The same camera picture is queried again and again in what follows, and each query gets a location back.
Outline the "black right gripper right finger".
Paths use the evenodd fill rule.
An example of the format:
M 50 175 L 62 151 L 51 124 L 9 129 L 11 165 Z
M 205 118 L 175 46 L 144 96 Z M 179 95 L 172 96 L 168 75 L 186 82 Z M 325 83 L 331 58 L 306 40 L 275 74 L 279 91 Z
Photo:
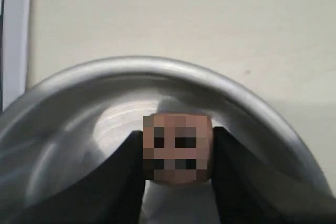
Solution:
M 212 187 L 221 223 L 335 223 L 335 198 L 259 160 L 215 127 Z

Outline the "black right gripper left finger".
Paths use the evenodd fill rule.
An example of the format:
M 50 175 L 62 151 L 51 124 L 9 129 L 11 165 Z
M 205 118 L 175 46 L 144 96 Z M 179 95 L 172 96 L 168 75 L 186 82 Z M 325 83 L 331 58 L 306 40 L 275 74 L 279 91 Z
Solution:
M 93 172 L 12 223 L 138 223 L 144 188 L 142 132 L 133 131 Z

